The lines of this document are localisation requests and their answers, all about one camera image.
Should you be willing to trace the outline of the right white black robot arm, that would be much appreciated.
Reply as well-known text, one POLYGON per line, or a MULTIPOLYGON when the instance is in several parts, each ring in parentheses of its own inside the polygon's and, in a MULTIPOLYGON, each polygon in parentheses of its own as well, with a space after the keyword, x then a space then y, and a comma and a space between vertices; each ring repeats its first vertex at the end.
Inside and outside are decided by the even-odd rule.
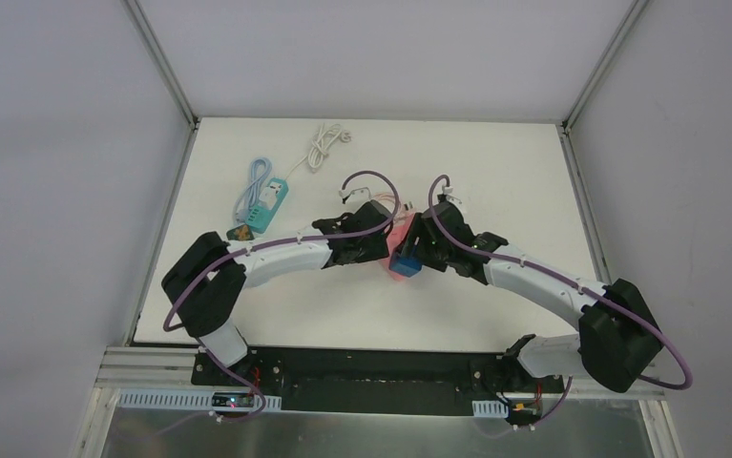
POLYGON ((605 388, 629 390, 664 345, 639 289, 573 277, 527 255, 491 232, 474 234, 461 211, 442 201, 413 216, 390 267, 411 277, 428 267, 513 292, 550 311, 573 333, 520 338, 503 356, 504 382, 524 391, 547 376, 588 376, 605 388))

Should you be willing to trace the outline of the pink triangular power strip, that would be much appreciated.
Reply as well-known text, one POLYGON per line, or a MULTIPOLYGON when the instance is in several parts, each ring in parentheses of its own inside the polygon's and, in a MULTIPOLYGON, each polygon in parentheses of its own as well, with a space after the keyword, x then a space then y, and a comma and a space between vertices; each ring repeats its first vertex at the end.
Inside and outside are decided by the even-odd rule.
POLYGON ((410 227, 410 224, 412 222, 412 216, 405 217, 403 219, 399 219, 398 222, 394 223, 393 228, 389 232, 387 236, 387 248, 389 250, 389 256, 385 259, 379 260, 379 264, 388 272, 388 262, 392 254, 394 253, 394 250, 403 242, 405 239, 405 236, 408 233, 408 229, 410 227))

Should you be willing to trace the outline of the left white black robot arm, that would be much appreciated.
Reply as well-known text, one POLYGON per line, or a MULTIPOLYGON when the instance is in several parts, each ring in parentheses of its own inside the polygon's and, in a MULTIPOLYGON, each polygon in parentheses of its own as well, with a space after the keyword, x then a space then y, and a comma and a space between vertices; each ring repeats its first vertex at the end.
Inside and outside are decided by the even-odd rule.
POLYGON ((185 329, 214 355, 220 378, 242 385, 251 376, 252 361, 231 318, 241 291, 294 272, 385 259, 393 219, 384 204, 371 199, 353 213, 317 219, 291 238, 227 241, 216 232, 204 233, 161 281, 172 305, 164 328, 185 329))

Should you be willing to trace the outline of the blue cube plug adapter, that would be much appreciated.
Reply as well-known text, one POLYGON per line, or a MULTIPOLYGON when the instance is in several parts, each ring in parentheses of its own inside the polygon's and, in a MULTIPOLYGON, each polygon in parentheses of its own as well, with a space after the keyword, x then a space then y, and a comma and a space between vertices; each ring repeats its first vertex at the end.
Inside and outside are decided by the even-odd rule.
POLYGON ((397 281, 412 278, 417 275, 422 268, 422 262, 413 256, 402 256, 399 252, 394 252, 388 262, 388 272, 391 277, 397 281))

